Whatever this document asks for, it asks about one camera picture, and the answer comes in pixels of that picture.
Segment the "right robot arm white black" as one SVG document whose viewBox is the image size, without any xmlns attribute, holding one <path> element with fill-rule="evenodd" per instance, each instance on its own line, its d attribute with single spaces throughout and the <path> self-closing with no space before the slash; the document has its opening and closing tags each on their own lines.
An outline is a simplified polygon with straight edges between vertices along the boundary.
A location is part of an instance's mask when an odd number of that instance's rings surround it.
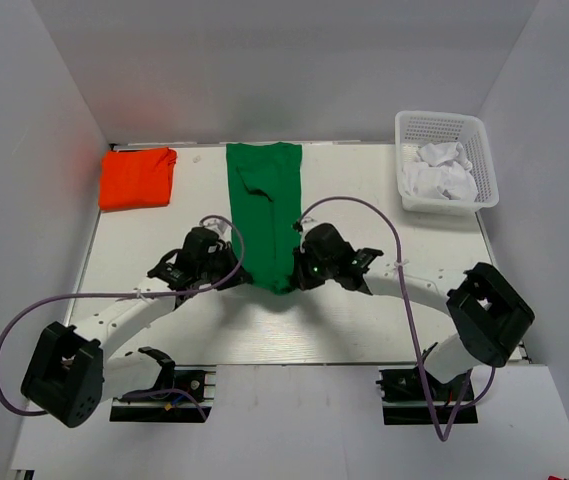
<svg viewBox="0 0 569 480">
<path fill-rule="evenodd" d="M 368 296 L 408 298 L 448 315 L 456 333 L 422 357 L 440 384 L 481 365 L 506 365 L 535 320 L 532 308 L 493 265 L 433 270 L 392 260 L 378 249 L 354 249 L 329 223 L 297 223 L 293 286 L 308 291 L 328 281 Z"/>
</svg>

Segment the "white t shirt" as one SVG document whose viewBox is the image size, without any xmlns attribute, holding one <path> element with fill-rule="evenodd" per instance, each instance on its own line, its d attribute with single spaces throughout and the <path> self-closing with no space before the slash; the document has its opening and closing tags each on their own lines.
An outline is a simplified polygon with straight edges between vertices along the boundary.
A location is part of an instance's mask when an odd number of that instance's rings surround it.
<svg viewBox="0 0 569 480">
<path fill-rule="evenodd" d="M 460 142 L 428 143 L 403 167 L 403 188 L 413 197 L 474 202 L 473 165 Z"/>
</svg>

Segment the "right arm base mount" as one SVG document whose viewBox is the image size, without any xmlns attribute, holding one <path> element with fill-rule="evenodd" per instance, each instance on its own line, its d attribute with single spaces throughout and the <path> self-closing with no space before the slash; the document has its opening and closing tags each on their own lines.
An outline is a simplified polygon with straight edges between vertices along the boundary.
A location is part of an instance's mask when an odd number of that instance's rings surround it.
<svg viewBox="0 0 569 480">
<path fill-rule="evenodd" d="M 427 375 L 435 413 L 441 428 L 451 416 L 462 392 L 465 375 L 441 384 Z M 382 414 L 386 426 L 419 426 L 432 423 L 417 368 L 382 369 L 376 381 L 382 395 Z"/>
</svg>

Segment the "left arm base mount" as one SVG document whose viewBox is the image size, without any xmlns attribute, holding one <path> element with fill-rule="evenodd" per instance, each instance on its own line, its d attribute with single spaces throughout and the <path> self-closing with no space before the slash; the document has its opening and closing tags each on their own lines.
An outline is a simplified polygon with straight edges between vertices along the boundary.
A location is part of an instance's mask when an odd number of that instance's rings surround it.
<svg viewBox="0 0 569 480">
<path fill-rule="evenodd" d="M 165 393 L 131 400 L 113 400 L 112 423 L 200 424 L 210 415 L 215 398 L 216 368 L 178 366 Z"/>
</svg>

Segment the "green t shirt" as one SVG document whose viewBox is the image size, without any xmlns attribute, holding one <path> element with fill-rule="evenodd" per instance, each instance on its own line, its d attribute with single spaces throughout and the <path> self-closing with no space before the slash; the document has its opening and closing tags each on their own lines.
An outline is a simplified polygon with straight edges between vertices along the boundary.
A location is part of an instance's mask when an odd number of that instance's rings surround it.
<svg viewBox="0 0 569 480">
<path fill-rule="evenodd" d="M 253 285 L 276 295 L 293 290 L 293 250 L 300 234 L 293 224 L 301 215 L 301 164 L 298 144 L 226 146 L 232 235 L 236 254 Z"/>
</svg>

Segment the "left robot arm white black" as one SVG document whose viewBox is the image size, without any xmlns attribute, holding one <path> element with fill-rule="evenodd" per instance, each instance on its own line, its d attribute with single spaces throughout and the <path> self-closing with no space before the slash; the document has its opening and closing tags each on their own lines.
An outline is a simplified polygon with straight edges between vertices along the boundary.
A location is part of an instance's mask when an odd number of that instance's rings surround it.
<svg viewBox="0 0 569 480">
<path fill-rule="evenodd" d="M 22 394 L 69 428 L 84 423 L 111 399 L 188 397 L 175 379 L 175 361 L 149 346 L 124 345 L 175 312 L 200 290 L 224 290 L 253 278 L 230 242 L 198 226 L 169 251 L 129 294 L 69 326 L 53 322 L 40 335 L 21 385 Z"/>
</svg>

